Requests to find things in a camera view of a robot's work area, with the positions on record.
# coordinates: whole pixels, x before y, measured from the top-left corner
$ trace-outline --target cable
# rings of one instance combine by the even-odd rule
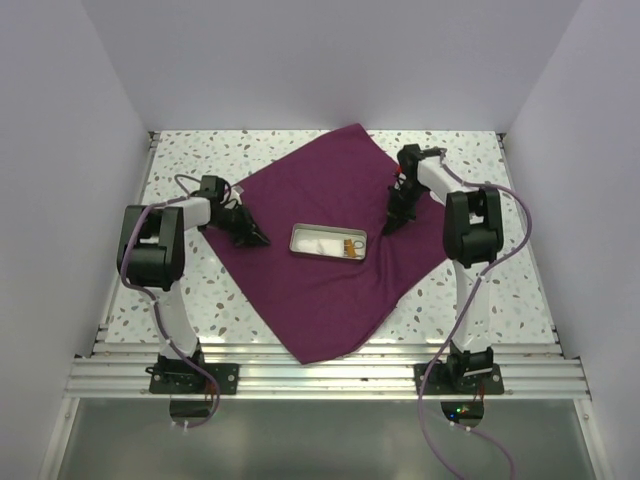
[[[473,284],[471,292],[469,293],[469,297],[467,298],[467,301],[465,302],[464,306],[462,307],[462,310],[460,311],[460,315],[458,315],[458,318],[456,319],[456,322],[453,325],[453,328],[451,329],[451,332],[447,336],[446,340],[444,341],[444,343],[442,344],[438,352],[435,354],[431,362],[429,362],[429,365],[427,366],[427,371],[424,373],[424,378],[422,379],[422,383],[420,384],[420,392],[418,393],[418,417],[420,418],[420,429],[422,430],[422,435],[424,436],[424,439],[427,441],[429,448],[431,448],[431,451],[436,456],[436,458],[440,461],[440,463],[442,463],[447,468],[447,470],[453,473],[457,478],[464,479],[464,476],[462,475],[462,473],[460,473],[453,464],[451,464],[446,458],[444,458],[442,453],[440,453],[440,451],[436,448],[435,443],[433,442],[433,439],[431,438],[431,436],[429,435],[429,432],[427,431],[427,426],[425,424],[425,419],[424,419],[424,402],[423,402],[424,389],[427,386],[427,381],[428,381],[429,375],[431,374],[431,371],[433,370],[433,366],[438,362],[439,358],[442,356],[444,351],[447,349],[447,347],[451,343],[456,331],[458,330],[458,328],[460,328],[460,324],[462,323],[464,316],[469,310],[471,302],[476,296],[476,293],[478,292],[480,285],[484,281],[484,277],[491,270],[496,268],[501,263],[504,263],[507,260],[509,260],[511,257],[516,255],[525,247],[525,245],[529,241],[529,238],[531,237],[532,219],[531,219],[531,212],[529,211],[529,208],[513,190],[507,187],[504,187],[502,185],[495,185],[493,183],[466,182],[460,176],[458,176],[453,170],[451,170],[451,168],[446,163],[444,163],[444,156],[440,157],[440,165],[451,178],[453,178],[456,182],[460,183],[461,185],[467,185],[474,188],[492,187],[504,193],[508,193],[520,205],[527,219],[527,226],[526,226],[525,234],[522,241],[511,252],[500,257],[498,260],[496,260],[495,262],[485,267],[476,278],[476,281]],[[454,423],[454,426],[459,428],[460,430],[465,430],[465,431],[467,430],[466,427],[464,427],[463,425],[459,425],[457,423]],[[515,479],[516,478],[515,461],[511,456],[511,454],[509,453],[509,451],[506,449],[506,447],[502,445],[497,439],[491,437],[489,434],[485,432],[471,429],[471,433],[493,443],[493,445],[495,445],[504,454],[504,456],[507,458],[507,461],[509,462],[509,478],[511,480]]]
[[[193,182],[196,182],[198,185],[200,185],[200,180],[198,180],[196,177],[192,177],[191,175],[185,175],[184,173],[176,173],[173,176],[173,179],[175,180],[175,182],[178,184],[178,186],[180,187],[180,189],[186,193],[187,195],[191,194],[191,192],[189,191],[189,189],[187,187],[184,186],[184,184],[180,181],[181,178],[184,178],[185,180],[191,180]]]
[[[160,335],[162,335],[163,339],[169,344],[171,349],[176,353],[176,355],[178,355],[178,357],[180,357],[180,359],[184,363],[186,363],[192,369],[198,372],[200,375],[205,377],[207,381],[211,385],[213,385],[213,387],[215,388],[215,399],[213,401],[213,406],[211,407],[211,409],[209,409],[208,415],[202,420],[198,420],[193,423],[190,423],[189,421],[185,420],[182,424],[180,424],[180,426],[183,428],[195,428],[207,423],[211,419],[211,417],[213,417],[213,415],[216,413],[216,410],[218,410],[218,406],[220,405],[220,385],[218,384],[216,379],[213,377],[213,375],[211,375],[205,369],[201,368],[199,365],[196,365],[194,362],[192,362],[191,359],[189,359],[189,357],[187,357],[182,352],[182,350],[180,350],[178,347],[174,345],[173,341],[169,337],[169,334],[167,333],[167,330],[164,327],[164,324],[162,323],[160,306],[158,305],[158,297],[156,297],[155,294],[148,288],[133,285],[127,279],[127,269],[129,268],[129,263],[131,262],[133,247],[136,244],[136,241],[138,240],[138,236],[140,235],[140,230],[142,229],[142,226],[144,225],[144,222],[147,219],[147,216],[149,216],[149,213],[151,213],[151,211],[156,208],[164,208],[174,203],[187,200],[188,198],[189,198],[188,196],[172,198],[171,200],[167,200],[166,202],[154,203],[144,208],[144,210],[140,214],[140,218],[138,218],[138,221],[136,222],[136,225],[133,228],[133,232],[131,232],[131,237],[129,238],[129,242],[127,243],[127,248],[125,249],[124,256],[122,257],[122,265],[120,267],[120,279],[122,280],[122,284],[125,287],[131,290],[136,290],[140,293],[143,293],[144,295],[148,296],[151,299],[151,301],[153,302],[153,313],[156,318],[156,324],[158,325],[158,330],[160,331]]]

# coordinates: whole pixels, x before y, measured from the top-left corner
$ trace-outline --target robotic arm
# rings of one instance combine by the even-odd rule
[[[132,233],[145,208],[144,205],[130,205],[125,210],[117,259],[119,272]],[[184,232],[210,226],[228,232],[236,246],[270,243],[243,205],[239,189],[232,189],[228,182],[216,176],[203,176],[200,189],[190,198],[161,210],[152,210],[135,239],[126,265],[127,279],[133,286],[154,295],[159,311],[159,315],[154,317],[158,337],[161,340],[171,339],[171,344],[168,341],[161,343],[157,363],[147,369],[152,375],[151,393],[199,393],[205,387],[204,377],[186,366],[180,355],[203,370],[210,368],[204,362],[198,336],[187,317],[180,279],[185,267]],[[234,376],[237,377],[237,366],[230,368],[235,368]],[[223,389],[220,393],[234,393],[225,392],[225,382],[219,383]]]
[[[396,183],[390,187],[383,234],[390,235],[415,220],[415,205],[425,192],[445,204],[443,243],[454,265],[460,315],[476,276],[496,260],[503,247],[502,213],[499,192],[489,187],[472,190],[460,185],[442,165],[445,154],[446,149],[422,150],[418,145],[405,145],[400,150],[400,167]],[[453,336],[446,365],[434,369],[435,378],[429,379],[429,385],[435,386],[440,395],[476,393],[490,377],[499,380],[491,384],[487,393],[504,392],[489,338],[487,280],[485,277],[485,285],[478,290]]]

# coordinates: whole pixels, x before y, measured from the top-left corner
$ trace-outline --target glass panel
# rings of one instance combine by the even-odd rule
[[[426,406],[445,456],[474,479],[508,478],[502,454]],[[171,429],[168,400],[83,400],[59,478],[450,479],[415,402],[223,398],[204,427]],[[518,478],[593,479],[572,401],[487,402],[478,427],[513,454]]]

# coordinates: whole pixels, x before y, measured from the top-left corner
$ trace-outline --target metal extrusion frame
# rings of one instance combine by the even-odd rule
[[[602,437],[600,436],[600,431],[598,430],[591,400],[574,400],[574,404],[596,479],[613,480],[615,475],[607,458],[607,452]]]

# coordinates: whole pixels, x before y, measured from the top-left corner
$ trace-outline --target black mounting plate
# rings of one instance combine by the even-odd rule
[[[416,385],[416,392],[420,394],[420,386],[422,378],[427,371],[428,363],[418,363],[413,366],[413,381]],[[479,380],[473,380],[467,377],[468,381],[462,385],[454,385],[451,381],[446,364],[436,363],[431,370],[429,380],[425,386],[423,395],[475,395],[478,392],[480,384],[484,385],[484,395],[503,395],[504,383],[502,381],[502,373],[500,366],[493,364],[493,370],[490,374],[483,375]]]
[[[220,385],[220,395],[235,395],[240,378],[240,365],[237,363],[205,363],[200,365],[207,373],[211,374]],[[204,388],[194,388],[192,385],[176,384],[170,381],[156,380],[151,376],[149,393],[154,395],[188,395],[203,394]]]

